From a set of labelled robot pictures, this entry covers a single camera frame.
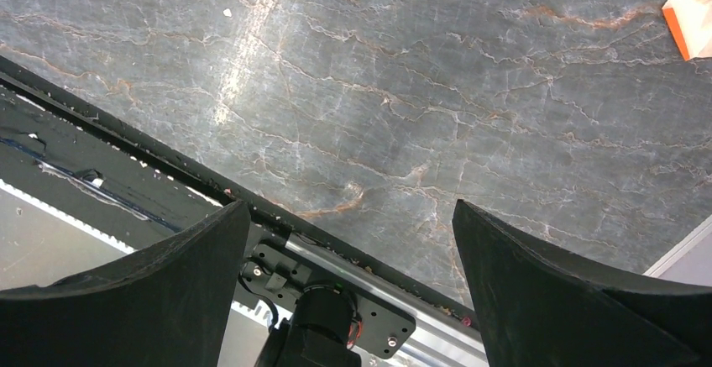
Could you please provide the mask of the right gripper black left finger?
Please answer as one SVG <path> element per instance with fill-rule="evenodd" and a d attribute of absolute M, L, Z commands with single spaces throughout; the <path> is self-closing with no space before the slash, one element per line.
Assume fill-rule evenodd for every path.
<path fill-rule="evenodd" d="M 233 202 L 118 260 L 2 291 L 2 365 L 216 365 L 249 226 Z"/>

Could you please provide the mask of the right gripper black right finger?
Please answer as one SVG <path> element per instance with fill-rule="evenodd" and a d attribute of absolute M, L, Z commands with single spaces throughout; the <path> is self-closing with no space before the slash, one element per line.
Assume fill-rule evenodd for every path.
<path fill-rule="evenodd" d="M 489 365 L 710 365 L 709 287 L 587 259 L 465 200 L 452 224 Z"/>

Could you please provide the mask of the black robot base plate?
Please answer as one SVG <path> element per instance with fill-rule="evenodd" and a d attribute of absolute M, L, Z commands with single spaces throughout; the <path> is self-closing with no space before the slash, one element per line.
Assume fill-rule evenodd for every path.
<path fill-rule="evenodd" d="M 10 60 L 1 62 L 3 183 L 130 245 L 133 252 L 243 200 L 249 206 L 249 229 L 262 226 L 280 247 L 299 239 L 324 249 L 477 331 L 468 308 Z"/>

